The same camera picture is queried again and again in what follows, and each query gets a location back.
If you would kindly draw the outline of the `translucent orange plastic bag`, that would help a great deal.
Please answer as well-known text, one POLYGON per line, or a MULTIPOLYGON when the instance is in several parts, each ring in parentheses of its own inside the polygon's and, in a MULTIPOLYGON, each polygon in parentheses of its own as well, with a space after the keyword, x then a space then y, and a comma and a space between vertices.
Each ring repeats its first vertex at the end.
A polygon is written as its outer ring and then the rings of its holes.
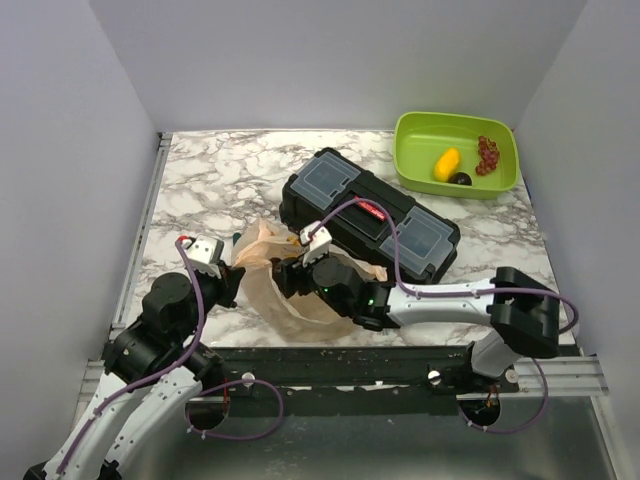
POLYGON ((272 279, 273 259, 304 253, 298 236, 279 223, 259 218, 239 237, 231 253, 232 266, 243 268, 240 286, 250 306, 288 341, 332 341, 351 334, 356 325, 341 317, 317 295, 285 298, 272 279))

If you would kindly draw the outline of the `yellow fake lemon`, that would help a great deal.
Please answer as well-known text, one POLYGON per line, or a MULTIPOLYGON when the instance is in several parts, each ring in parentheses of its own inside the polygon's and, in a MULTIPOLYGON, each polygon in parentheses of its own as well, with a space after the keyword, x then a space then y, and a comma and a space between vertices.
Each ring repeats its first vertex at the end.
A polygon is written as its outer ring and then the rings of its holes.
POLYGON ((447 180, 457 172, 460 161, 461 154, 458 149, 447 149, 434 166, 434 179, 438 182, 447 182, 447 180))

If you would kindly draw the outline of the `dark purple fake plum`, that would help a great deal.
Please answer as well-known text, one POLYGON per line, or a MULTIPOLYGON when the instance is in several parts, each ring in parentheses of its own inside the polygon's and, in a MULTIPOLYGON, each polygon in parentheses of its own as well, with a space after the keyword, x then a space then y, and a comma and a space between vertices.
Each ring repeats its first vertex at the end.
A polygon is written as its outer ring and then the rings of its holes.
POLYGON ((473 185, 471 176, 465 172, 456 172, 447 180, 447 182, 450 184, 462 185, 462 186, 473 185))

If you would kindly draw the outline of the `red fake grapes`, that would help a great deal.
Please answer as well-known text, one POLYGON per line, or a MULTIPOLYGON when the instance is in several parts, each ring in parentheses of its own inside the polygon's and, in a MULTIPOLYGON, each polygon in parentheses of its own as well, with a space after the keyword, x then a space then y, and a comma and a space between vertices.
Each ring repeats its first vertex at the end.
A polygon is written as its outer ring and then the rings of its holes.
POLYGON ((497 143, 486 136, 479 136, 477 153, 480 160, 475 168, 475 173, 479 176, 485 176, 494 172, 501 157, 497 143))

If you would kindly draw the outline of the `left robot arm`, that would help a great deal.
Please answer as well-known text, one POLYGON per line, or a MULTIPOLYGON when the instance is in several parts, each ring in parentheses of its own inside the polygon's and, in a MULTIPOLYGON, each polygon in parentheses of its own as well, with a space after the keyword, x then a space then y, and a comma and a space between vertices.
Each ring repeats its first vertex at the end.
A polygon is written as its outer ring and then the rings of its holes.
POLYGON ((154 280, 136 321, 105 345, 104 372, 72 433, 25 478, 121 479, 174 413, 226 381, 222 358, 200 337, 213 307, 235 307, 244 271, 224 262, 214 270, 154 280))

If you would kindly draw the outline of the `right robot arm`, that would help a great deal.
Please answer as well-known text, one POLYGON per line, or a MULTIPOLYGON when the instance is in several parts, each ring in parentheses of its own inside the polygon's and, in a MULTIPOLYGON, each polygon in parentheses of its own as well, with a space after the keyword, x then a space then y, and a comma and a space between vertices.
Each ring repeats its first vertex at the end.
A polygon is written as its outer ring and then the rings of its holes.
POLYGON ((452 369, 438 368, 438 387, 452 393, 484 392, 519 359, 552 359, 559 353, 556 293, 515 268, 500 267, 475 283, 403 285, 367 280, 333 254, 311 263, 302 258, 271 263, 272 279, 285 298, 314 294, 366 330, 430 323, 488 328, 452 369))

